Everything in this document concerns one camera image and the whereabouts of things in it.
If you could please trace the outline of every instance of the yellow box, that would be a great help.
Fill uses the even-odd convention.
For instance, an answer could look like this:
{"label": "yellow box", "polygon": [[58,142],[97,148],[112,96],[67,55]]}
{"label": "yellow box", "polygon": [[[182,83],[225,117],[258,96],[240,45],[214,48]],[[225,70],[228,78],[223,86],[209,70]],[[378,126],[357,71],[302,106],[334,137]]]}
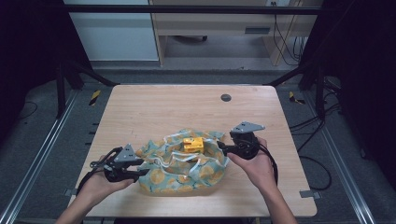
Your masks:
{"label": "yellow box", "polygon": [[204,139],[202,137],[184,138],[183,147],[184,147],[184,152],[188,152],[188,153],[201,152],[204,154]]}

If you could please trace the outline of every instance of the table top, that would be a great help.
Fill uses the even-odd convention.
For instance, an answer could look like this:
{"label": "table top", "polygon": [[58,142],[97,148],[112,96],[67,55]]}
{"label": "table top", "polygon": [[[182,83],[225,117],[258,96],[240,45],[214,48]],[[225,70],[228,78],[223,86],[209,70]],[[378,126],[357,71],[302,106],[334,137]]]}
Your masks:
{"label": "table top", "polygon": [[[231,101],[223,101],[223,94],[229,94]],[[233,145],[229,131],[242,121],[265,126],[255,135],[268,142],[278,166],[280,191],[295,216],[313,216],[316,205],[312,198],[300,195],[300,190],[309,190],[308,183],[276,90],[269,86],[116,86],[78,183],[91,170],[91,161],[97,161],[114,147],[131,143],[137,150],[150,139],[161,140],[185,128],[223,132],[224,143]],[[107,197],[88,216],[269,217],[269,212],[244,171],[230,161],[225,176],[211,188],[183,196],[150,196],[135,183]]]}

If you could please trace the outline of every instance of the cable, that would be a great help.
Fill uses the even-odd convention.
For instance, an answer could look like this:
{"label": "cable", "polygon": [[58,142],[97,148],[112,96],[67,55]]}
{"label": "cable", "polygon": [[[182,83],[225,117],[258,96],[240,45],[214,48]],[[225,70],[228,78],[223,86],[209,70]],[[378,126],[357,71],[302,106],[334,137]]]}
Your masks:
{"label": "cable", "polygon": [[313,133],[292,133],[291,135],[299,136],[299,135],[309,135],[309,134],[313,134]]}
{"label": "cable", "polygon": [[[238,139],[238,141],[241,142],[241,143],[245,143],[245,144],[249,145],[249,147],[251,147],[251,148],[254,148],[254,147],[257,146],[257,145],[255,145],[255,144],[253,144],[252,142],[249,142],[249,141],[247,141],[247,140],[245,140],[245,139]],[[268,158],[270,159],[270,161],[271,161],[271,163],[272,163],[272,166],[273,166],[273,169],[274,169],[274,179],[275,179],[275,182],[276,182],[276,184],[277,184],[277,180],[278,180],[278,170],[277,170],[277,164],[276,164],[276,162],[275,162],[274,157],[271,155],[271,153],[270,153],[270,151],[268,150],[268,148],[265,147],[263,144],[260,144],[260,143],[259,143],[259,150],[261,150],[262,152],[264,152],[265,155],[267,155]]]}
{"label": "cable", "polygon": [[297,152],[300,152],[301,149],[314,137],[314,135],[324,126],[324,121],[322,121],[318,127],[314,130],[314,132],[305,140],[305,142],[297,149]]}
{"label": "cable", "polygon": [[[327,108],[327,109],[325,110],[326,116],[329,116],[334,110],[338,109],[339,105],[340,105],[340,104],[334,104],[334,105],[330,106],[329,108]],[[317,121],[317,120],[318,120],[318,116],[315,116],[315,117],[313,117],[312,119],[308,119],[308,120],[303,121],[303,122],[301,122],[301,123],[299,123],[299,124],[290,126],[289,129],[290,129],[291,132],[296,132],[296,131],[299,131],[299,130],[301,130],[302,128],[304,128],[304,127],[306,127],[306,126],[308,126],[308,125],[314,123],[314,122]]]}
{"label": "cable", "polygon": [[270,151],[268,150],[267,147],[265,147],[263,144],[260,144],[260,150],[263,151],[265,153],[265,155],[268,156],[268,158],[270,159],[273,168],[274,168],[274,178],[275,178],[275,182],[277,184],[277,180],[278,180],[278,172],[277,172],[277,164],[274,160],[274,157],[271,155]]}
{"label": "cable", "polygon": [[326,95],[324,95],[323,99],[326,100],[326,98],[327,98],[328,96],[330,96],[330,95],[336,95],[336,94],[337,94],[337,92],[335,92],[335,91],[329,92],[329,93],[327,93]]}
{"label": "cable", "polygon": [[34,103],[34,102],[27,101],[27,102],[25,102],[25,103],[26,103],[26,104],[33,104],[33,105],[35,106],[35,109],[33,110],[33,112],[29,113],[28,115],[25,115],[25,116],[23,116],[23,117],[19,117],[18,119],[26,119],[26,118],[32,116],[32,115],[37,111],[37,109],[38,109],[38,105],[37,105],[36,103]]}
{"label": "cable", "polygon": [[[276,7],[276,2],[271,2],[271,6]],[[297,63],[300,61],[299,59],[295,59],[295,58],[293,57],[293,55],[291,55],[290,50],[289,50],[289,48],[288,48],[288,45],[287,45],[287,43],[286,43],[286,40],[285,40],[285,38],[283,37],[283,35],[280,33],[280,29],[279,29],[279,27],[277,26],[276,14],[274,14],[274,19],[275,19],[275,24],[274,24],[274,31],[273,31],[273,39],[274,39],[274,43],[275,43],[275,45],[276,45],[276,48],[279,50],[279,53],[280,53],[280,55],[282,56],[283,61],[284,61],[285,64],[287,64],[287,65],[293,65],[293,66],[299,65],[299,64],[288,63],[288,62],[286,61],[286,59],[285,59],[285,56],[284,56],[283,53],[282,53],[282,50],[280,49],[279,45],[276,43],[275,32],[277,31],[277,32],[279,33],[279,35],[280,35],[282,41],[283,41],[283,44],[284,44],[286,50],[287,50],[288,53],[289,53],[290,57],[291,57],[294,61],[296,61]]]}
{"label": "cable", "polygon": [[92,170],[90,171],[90,173],[95,173],[96,169],[98,169],[99,167],[102,167],[106,163],[107,158],[110,157],[111,154],[113,154],[114,152],[116,152],[119,149],[120,149],[119,147],[115,147],[115,148],[111,149],[111,151],[109,151],[100,161],[91,162]]}
{"label": "cable", "polygon": [[323,170],[326,171],[327,176],[329,177],[329,182],[327,183],[327,185],[326,185],[325,187],[319,188],[319,187],[312,187],[312,186],[310,185],[309,188],[315,189],[315,190],[325,190],[325,189],[328,189],[328,188],[332,185],[332,174],[331,174],[330,171],[326,168],[326,166],[323,165],[323,163],[321,163],[321,162],[319,162],[319,161],[317,161],[317,160],[314,160],[314,159],[312,159],[312,158],[310,158],[310,157],[306,157],[306,156],[299,156],[299,157],[300,157],[301,159],[306,159],[306,160],[309,160],[309,161],[312,161],[312,162],[318,164],[319,166],[321,166],[321,167],[323,168]]}
{"label": "cable", "polygon": [[255,217],[251,217],[251,218],[247,218],[247,223],[248,224],[254,224],[254,223],[256,223],[256,218]]}
{"label": "cable", "polygon": [[299,39],[298,36],[294,37],[294,43],[293,43],[293,55],[294,57],[298,60],[298,62],[301,60],[302,56],[303,56],[303,51],[304,51],[304,42],[305,42],[305,37],[302,36],[301,40],[300,40],[300,49],[299,49],[299,53],[297,54],[295,52],[296,50],[296,45],[297,45],[297,39]]}

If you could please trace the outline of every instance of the aluminum rail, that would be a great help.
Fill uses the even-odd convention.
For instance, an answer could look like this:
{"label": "aluminum rail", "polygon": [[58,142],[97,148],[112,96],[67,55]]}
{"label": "aluminum rail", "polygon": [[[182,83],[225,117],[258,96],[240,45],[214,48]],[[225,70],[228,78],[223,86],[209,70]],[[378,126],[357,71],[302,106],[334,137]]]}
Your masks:
{"label": "aluminum rail", "polygon": [[[316,115],[315,103],[311,95],[304,92],[304,98],[307,99],[311,112]],[[373,214],[364,200],[353,174],[347,167],[347,162],[343,159],[340,149],[332,140],[332,136],[326,126],[322,128],[321,133],[323,141],[326,144],[326,148],[328,149],[330,159],[332,160],[332,164],[334,165],[334,169],[340,177],[341,183],[346,191],[346,195],[355,210],[359,222],[361,224],[375,224]]]}
{"label": "aluminum rail", "polygon": [[181,5],[44,5],[41,9],[90,13],[188,13],[188,14],[273,14],[273,15],[333,15],[341,9],[323,7],[239,7]]}
{"label": "aluminum rail", "polygon": [[30,190],[33,187],[33,184],[38,178],[38,175],[41,171],[41,168],[44,166],[44,163],[47,160],[48,155],[52,151],[53,145],[55,144],[59,133],[61,132],[66,120],[69,117],[70,111],[72,110],[76,98],[78,96],[78,91],[72,91],[69,100],[67,102],[67,108],[64,111],[64,114],[56,119],[49,134],[47,135],[43,145],[40,150],[37,152],[35,156],[35,160],[31,164],[29,170],[25,174],[22,182],[20,183],[17,191],[14,193],[11,201],[8,203],[6,209],[0,216],[0,224],[10,224],[14,223],[18,213],[23,206],[24,201],[30,193]]}

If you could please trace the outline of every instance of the hand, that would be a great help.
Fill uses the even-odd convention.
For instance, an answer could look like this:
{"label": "hand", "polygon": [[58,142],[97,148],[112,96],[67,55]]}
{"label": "hand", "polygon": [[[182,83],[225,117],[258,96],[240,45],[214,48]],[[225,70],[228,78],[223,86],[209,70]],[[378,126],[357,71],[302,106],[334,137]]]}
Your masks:
{"label": "hand", "polygon": [[[259,143],[267,147],[267,141],[263,138],[257,137]],[[270,159],[261,150],[257,156],[249,161],[244,160],[233,153],[227,154],[228,158],[235,164],[240,166],[248,178],[257,188],[273,187],[276,186],[274,178],[274,170]]]}
{"label": "hand", "polygon": [[87,180],[78,196],[89,200],[89,202],[92,204],[92,207],[94,207],[104,200],[108,195],[118,190],[125,189],[133,183],[134,181],[132,179],[111,183],[106,179],[105,174],[99,171]]}
{"label": "hand", "polygon": [[83,218],[91,211],[91,209],[99,204],[108,195],[118,190],[125,189],[132,183],[134,183],[132,179],[111,183],[108,182],[103,172],[93,174],[91,178],[89,178],[84,184],[84,187],[82,187],[76,199],[56,220],[56,223],[81,223]]}

